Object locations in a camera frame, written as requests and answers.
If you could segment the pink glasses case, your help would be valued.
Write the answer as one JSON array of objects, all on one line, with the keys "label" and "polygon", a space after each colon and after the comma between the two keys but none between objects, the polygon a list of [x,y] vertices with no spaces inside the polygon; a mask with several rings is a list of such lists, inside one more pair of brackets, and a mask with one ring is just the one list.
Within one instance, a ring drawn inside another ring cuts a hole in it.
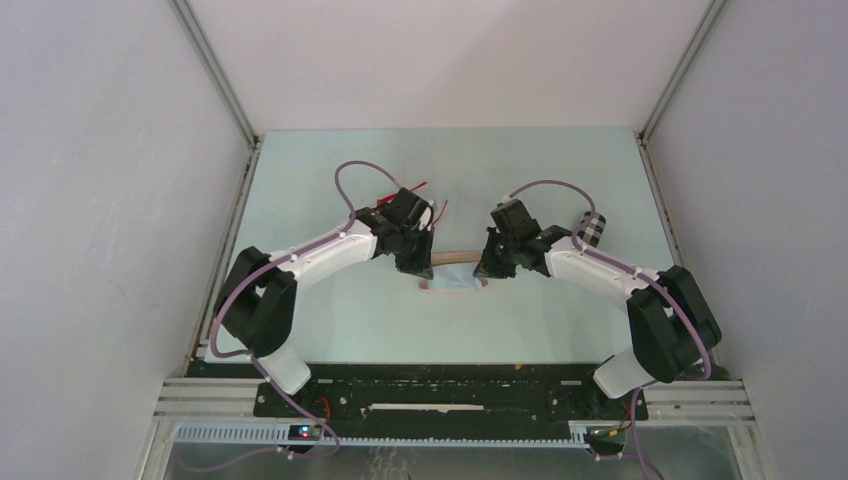
[{"label": "pink glasses case", "polygon": [[429,294],[480,292],[488,287],[486,279],[474,276],[481,258],[479,251],[433,253],[433,278],[420,280],[418,289]]}]

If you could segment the blue cleaning cloth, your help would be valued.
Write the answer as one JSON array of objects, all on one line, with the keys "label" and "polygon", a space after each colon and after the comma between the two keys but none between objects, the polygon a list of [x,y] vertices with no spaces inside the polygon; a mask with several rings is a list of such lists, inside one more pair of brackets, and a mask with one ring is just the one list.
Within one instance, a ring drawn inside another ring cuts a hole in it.
[{"label": "blue cleaning cloth", "polygon": [[474,276],[473,264],[444,264],[433,268],[433,278],[428,288],[437,292],[463,293],[476,292],[483,288],[479,278]]}]

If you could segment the red frame sunglasses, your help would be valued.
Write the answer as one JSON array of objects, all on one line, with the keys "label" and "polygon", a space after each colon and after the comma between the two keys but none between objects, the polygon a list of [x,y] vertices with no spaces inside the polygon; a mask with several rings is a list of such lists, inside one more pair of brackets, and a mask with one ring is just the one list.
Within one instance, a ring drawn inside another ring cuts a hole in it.
[{"label": "red frame sunglasses", "polygon": [[422,197],[418,190],[427,185],[422,182],[412,188],[401,187],[393,194],[379,198],[376,209],[379,213],[412,231],[432,231],[446,210],[448,201],[441,209],[434,199]]}]

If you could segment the plaid brown glasses case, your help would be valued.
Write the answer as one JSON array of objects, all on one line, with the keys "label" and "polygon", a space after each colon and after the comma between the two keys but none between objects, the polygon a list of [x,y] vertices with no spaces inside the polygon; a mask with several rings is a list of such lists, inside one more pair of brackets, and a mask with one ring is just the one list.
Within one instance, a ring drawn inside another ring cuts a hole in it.
[{"label": "plaid brown glasses case", "polygon": [[598,247],[606,224],[607,220],[603,215],[586,211],[578,224],[577,236],[591,247]]}]

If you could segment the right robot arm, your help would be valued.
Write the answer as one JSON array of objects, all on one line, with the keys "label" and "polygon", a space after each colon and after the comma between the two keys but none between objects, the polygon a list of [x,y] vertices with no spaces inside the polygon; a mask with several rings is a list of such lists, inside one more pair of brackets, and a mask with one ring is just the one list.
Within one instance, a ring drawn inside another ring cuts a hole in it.
[{"label": "right robot arm", "polygon": [[527,233],[487,230],[477,277],[512,278],[519,267],[567,280],[602,296],[627,316],[631,345],[601,363],[581,392],[585,411],[606,418],[622,397],[655,383],[672,383],[696,363],[713,373],[711,349],[722,334],[691,273],[628,265],[558,226]]}]

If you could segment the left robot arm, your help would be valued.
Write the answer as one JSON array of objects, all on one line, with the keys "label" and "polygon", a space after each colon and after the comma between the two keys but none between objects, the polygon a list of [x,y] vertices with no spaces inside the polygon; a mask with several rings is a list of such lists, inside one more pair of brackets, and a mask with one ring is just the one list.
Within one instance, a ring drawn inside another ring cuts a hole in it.
[{"label": "left robot arm", "polygon": [[307,383],[312,373],[290,340],[298,294],[383,255],[394,257],[400,272],[429,279],[432,240],[429,226],[377,218],[353,220],[290,250],[243,250],[214,308],[211,356],[251,363],[279,388],[283,409],[292,416],[308,414],[316,403],[316,390]]}]

